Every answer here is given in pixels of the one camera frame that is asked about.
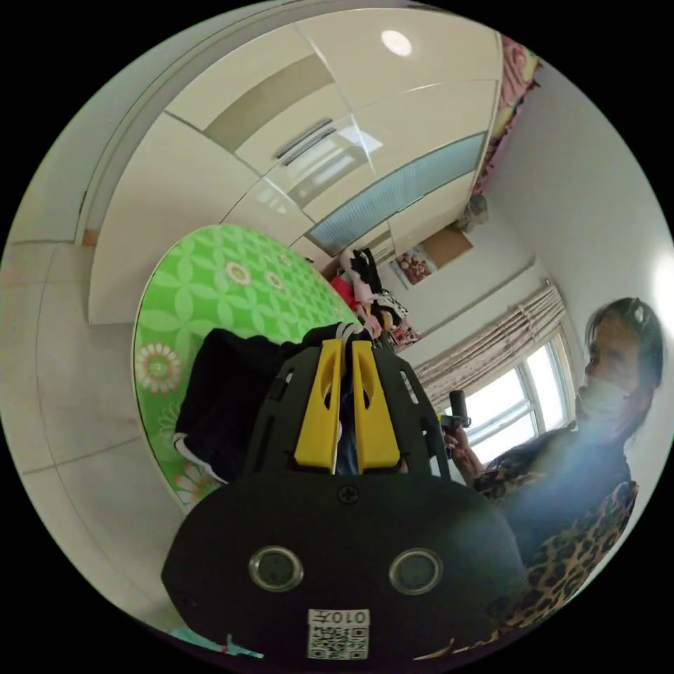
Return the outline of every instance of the tiled floor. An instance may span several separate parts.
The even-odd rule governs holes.
[[[183,519],[140,437],[131,326],[86,321],[92,248],[17,244],[0,264],[0,417],[37,514],[110,602],[182,624],[159,573]]]

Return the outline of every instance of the woman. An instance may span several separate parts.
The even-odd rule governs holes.
[[[662,382],[662,328],[648,304],[622,298],[593,314],[586,341],[590,361],[571,425],[486,467],[463,429],[445,436],[465,483],[509,521],[527,568],[529,590],[490,641],[561,607],[617,542],[634,507],[638,487],[624,449]]]

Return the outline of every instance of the ceiling light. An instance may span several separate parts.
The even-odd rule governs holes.
[[[381,41],[398,56],[409,56],[412,53],[412,43],[397,30],[385,30],[381,34]]]

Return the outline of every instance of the qr code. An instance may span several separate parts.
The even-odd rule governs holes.
[[[311,625],[308,657],[316,660],[365,660],[368,641],[368,627]]]

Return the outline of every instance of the hand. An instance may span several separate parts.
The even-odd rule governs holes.
[[[463,478],[463,481],[471,486],[475,478],[479,477],[484,468],[475,452],[468,444],[468,436],[461,426],[453,431],[444,431],[444,442],[447,449],[451,450],[451,459]]]

